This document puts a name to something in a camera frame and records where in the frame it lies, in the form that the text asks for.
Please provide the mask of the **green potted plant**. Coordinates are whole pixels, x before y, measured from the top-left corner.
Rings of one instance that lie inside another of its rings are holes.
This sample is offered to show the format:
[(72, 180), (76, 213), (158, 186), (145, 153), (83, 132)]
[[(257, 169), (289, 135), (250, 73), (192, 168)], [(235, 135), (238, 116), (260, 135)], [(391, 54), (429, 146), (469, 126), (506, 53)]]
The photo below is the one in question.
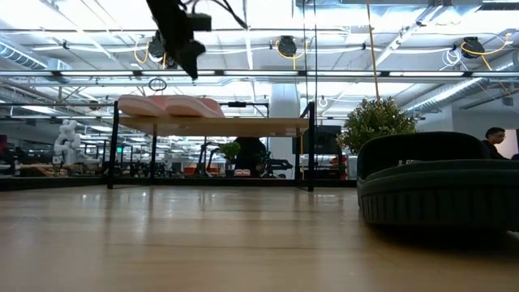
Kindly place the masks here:
[(341, 149), (358, 154), (369, 140), (386, 135), (416, 132), (417, 121), (399, 109), (392, 97), (362, 102), (347, 115), (342, 131), (336, 137)]

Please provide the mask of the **small background potted plant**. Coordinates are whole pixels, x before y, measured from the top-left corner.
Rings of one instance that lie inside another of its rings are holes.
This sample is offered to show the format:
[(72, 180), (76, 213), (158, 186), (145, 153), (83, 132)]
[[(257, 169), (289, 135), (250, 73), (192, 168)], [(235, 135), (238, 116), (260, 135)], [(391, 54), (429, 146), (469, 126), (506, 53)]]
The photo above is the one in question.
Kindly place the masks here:
[(234, 176), (234, 166), (236, 162), (237, 155), (241, 146), (237, 142), (230, 142), (226, 144), (221, 144), (219, 146), (219, 152), (223, 155), (225, 159), (225, 176), (233, 177)]

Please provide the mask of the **person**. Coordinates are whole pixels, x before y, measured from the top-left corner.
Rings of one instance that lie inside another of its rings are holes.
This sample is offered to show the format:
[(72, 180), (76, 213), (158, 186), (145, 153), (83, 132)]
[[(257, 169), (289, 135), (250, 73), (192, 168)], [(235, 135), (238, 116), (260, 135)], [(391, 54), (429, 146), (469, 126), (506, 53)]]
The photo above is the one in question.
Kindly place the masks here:
[(501, 127), (491, 127), (487, 130), (482, 143), (487, 147), (492, 159), (505, 160), (496, 147), (505, 140), (505, 137), (505, 129)]
[(258, 178), (260, 172), (258, 165), (262, 165), (261, 157), (267, 152), (265, 145), (258, 137), (238, 137), (234, 140), (240, 149), (236, 156), (235, 168), (237, 170), (249, 170), (251, 177)]

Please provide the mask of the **wooden shelf with black legs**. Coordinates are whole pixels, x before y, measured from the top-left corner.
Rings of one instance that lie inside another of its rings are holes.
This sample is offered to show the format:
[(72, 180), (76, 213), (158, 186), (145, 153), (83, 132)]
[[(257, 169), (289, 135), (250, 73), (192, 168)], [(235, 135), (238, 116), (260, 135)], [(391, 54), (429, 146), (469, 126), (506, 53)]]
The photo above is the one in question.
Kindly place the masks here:
[[(152, 161), (148, 178), (116, 178), (115, 159), (118, 146), (118, 128), (130, 127), (142, 131), (151, 127)], [(160, 135), (177, 136), (236, 136), (236, 137), (275, 137), (295, 138), (301, 144), (304, 135), (308, 137), (308, 174), (296, 170), (294, 178), (157, 178), (155, 160), (157, 138)], [(118, 103), (114, 103), (113, 126), (109, 146), (109, 173), (106, 185), (112, 189), (116, 184), (145, 186), (182, 186), (182, 187), (297, 187), (313, 192), (315, 187), (315, 102), (311, 101), (298, 118), (180, 118), (180, 117), (120, 117)]]

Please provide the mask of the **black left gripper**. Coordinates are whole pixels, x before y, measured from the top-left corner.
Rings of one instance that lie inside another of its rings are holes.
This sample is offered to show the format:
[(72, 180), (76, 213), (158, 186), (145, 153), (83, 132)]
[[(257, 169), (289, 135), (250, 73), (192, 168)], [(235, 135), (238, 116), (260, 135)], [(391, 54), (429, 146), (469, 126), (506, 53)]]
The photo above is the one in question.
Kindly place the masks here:
[(206, 52), (205, 46), (193, 40), (191, 22), (182, 0), (146, 0), (152, 17), (171, 57), (179, 56), (180, 67), (192, 78), (198, 79), (197, 59)]

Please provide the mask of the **black table edge rail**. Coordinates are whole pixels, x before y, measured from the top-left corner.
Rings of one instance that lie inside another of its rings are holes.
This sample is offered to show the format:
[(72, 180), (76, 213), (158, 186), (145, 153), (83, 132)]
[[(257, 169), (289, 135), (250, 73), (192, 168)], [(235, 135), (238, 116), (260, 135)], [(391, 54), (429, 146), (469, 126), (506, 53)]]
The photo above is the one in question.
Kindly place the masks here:
[[(108, 179), (102, 177), (70, 177), (70, 178), (0, 178), (0, 191), (22, 191), (31, 189), (86, 187), (108, 185)], [(298, 187), (309, 186), (309, 182), (279, 178), (129, 178), (113, 179), (115, 185), (136, 186), (180, 186), (180, 187)]]

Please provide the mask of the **black background cabinet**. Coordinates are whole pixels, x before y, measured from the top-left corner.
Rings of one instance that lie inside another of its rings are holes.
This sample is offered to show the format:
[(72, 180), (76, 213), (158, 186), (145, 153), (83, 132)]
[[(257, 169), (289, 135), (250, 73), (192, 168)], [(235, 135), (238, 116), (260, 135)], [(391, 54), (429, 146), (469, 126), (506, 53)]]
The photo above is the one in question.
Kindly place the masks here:
[[(345, 172), (345, 156), (337, 144), (340, 126), (317, 126), (314, 133), (314, 179), (343, 180)], [(299, 156), (299, 167), (295, 170), (295, 178), (305, 179), (309, 174), (309, 131), (303, 136), (292, 139), (292, 153)]]

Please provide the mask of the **black rubber slide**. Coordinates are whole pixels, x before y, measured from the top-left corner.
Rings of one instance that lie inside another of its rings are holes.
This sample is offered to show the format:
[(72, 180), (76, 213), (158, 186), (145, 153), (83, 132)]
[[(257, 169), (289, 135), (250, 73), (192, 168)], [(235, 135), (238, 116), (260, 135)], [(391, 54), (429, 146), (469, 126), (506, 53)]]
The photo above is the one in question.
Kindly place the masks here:
[(519, 161), (477, 138), (433, 131), (386, 135), (358, 152), (358, 206), (370, 225), (519, 232)]

